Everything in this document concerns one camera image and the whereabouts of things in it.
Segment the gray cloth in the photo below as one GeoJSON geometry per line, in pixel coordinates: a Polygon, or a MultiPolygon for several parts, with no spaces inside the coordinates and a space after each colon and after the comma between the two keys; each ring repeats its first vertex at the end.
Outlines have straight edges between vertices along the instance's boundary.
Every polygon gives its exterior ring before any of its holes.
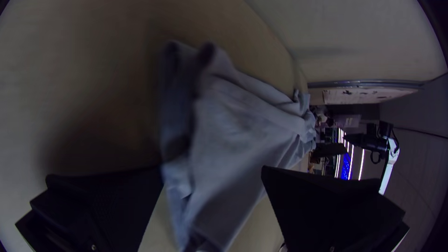
{"type": "Polygon", "coordinates": [[[162,174],[181,251],[226,251],[266,195],[263,165],[315,148],[309,95],[291,100],[238,72],[211,43],[169,42],[160,79],[162,174]]]}

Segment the fluorescent light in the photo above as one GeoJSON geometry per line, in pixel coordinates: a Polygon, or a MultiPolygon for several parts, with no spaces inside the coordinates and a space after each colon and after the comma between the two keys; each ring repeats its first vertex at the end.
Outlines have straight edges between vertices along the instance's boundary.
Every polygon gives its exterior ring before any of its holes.
{"type": "Polygon", "coordinates": [[[351,156],[350,156],[350,169],[349,169],[349,178],[350,179],[350,175],[351,175],[351,164],[353,163],[353,149],[355,148],[354,145],[351,145],[351,156]]]}
{"type": "Polygon", "coordinates": [[[359,177],[358,177],[358,180],[361,180],[361,174],[363,173],[363,165],[364,165],[364,149],[363,149],[363,156],[361,158],[361,166],[359,167],[359,177]]]}
{"type": "Polygon", "coordinates": [[[335,171],[335,178],[337,178],[337,175],[339,174],[339,158],[340,158],[340,155],[338,155],[337,157],[336,157],[336,171],[335,171]]]}

